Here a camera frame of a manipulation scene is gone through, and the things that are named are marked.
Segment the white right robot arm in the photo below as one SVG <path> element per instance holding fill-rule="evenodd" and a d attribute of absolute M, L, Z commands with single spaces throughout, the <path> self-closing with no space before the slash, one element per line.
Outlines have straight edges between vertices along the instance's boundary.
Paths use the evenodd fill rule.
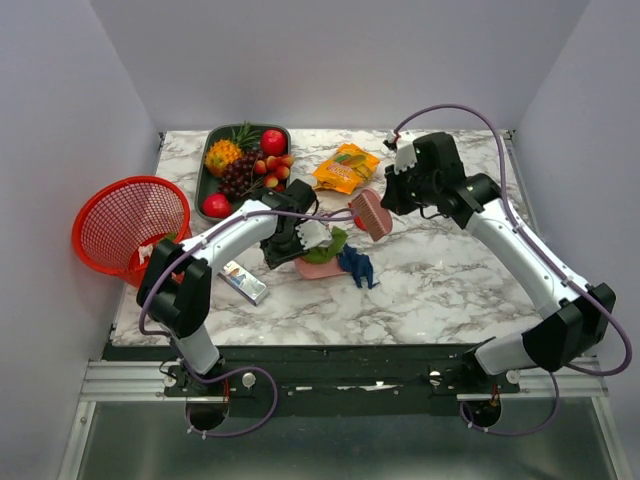
<path fill-rule="evenodd" d="M 382 206 L 396 215 L 434 207 L 483 243 L 531 299 L 541 322 L 485 341 L 460 367 L 460 379 L 480 392 L 496 375 L 539 367 L 555 372 L 599 343 L 616 295 L 592 285 L 562 264 L 521 220 L 511 222 L 498 184 L 486 174 L 466 174 L 453 137 L 444 132 L 385 142 L 395 154 L 386 167 Z"/>

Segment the pink hand brush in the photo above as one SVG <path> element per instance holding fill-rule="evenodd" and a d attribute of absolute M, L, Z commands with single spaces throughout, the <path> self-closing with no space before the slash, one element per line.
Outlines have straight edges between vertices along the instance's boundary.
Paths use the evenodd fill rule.
<path fill-rule="evenodd" d="M 378 242 L 392 231 L 391 214 L 381 205 L 381 197 L 375 190 L 362 189 L 351 200 L 350 207 L 373 242 Z"/>

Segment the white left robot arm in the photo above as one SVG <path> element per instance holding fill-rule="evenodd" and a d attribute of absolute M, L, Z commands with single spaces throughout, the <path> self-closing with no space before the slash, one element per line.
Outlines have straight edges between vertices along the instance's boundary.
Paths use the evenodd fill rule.
<path fill-rule="evenodd" d="M 189 364 L 187 382 L 197 393 L 214 393 L 222 380 L 221 354 L 205 327 L 214 277 L 256 244 L 270 269 L 306 255 L 311 245 L 300 229 L 311 224 L 307 211 L 316 200 L 301 180 L 282 192 L 263 188 L 208 231 L 154 248 L 136 297 L 139 326 L 146 318 L 162 326 L 160 333 Z"/>

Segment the pink plastic dustpan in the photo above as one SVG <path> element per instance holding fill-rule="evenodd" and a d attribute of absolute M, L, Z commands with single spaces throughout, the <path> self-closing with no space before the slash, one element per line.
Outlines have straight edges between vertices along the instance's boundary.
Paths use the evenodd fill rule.
<path fill-rule="evenodd" d="M 324 278 L 346 275 L 336 257 L 324 264 L 312 264 L 306 262 L 303 258 L 294 260 L 294 265 L 302 278 L 306 280 L 319 280 Z"/>

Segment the silver toothpaste box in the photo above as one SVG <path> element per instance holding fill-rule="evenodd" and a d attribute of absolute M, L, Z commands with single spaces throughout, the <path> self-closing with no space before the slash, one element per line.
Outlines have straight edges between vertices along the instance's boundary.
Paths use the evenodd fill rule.
<path fill-rule="evenodd" d="M 268 295 L 266 285 L 235 261 L 227 263 L 218 277 L 253 306 L 259 305 Z"/>

